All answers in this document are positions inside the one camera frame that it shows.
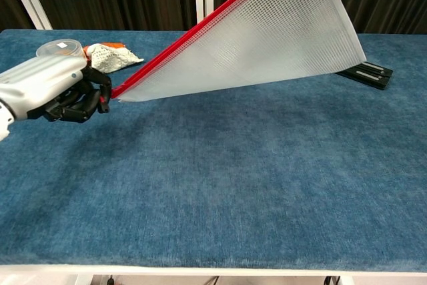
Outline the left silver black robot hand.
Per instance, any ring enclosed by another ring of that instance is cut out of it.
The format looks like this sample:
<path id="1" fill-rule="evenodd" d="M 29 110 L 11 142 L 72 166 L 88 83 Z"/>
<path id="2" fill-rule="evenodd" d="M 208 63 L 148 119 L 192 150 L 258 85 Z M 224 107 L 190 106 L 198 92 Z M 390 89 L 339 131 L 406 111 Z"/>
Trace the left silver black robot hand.
<path id="1" fill-rule="evenodd" d="M 111 79 L 86 58 L 46 55 L 1 73 L 1 124 L 45 117 L 83 123 L 109 112 Z"/>

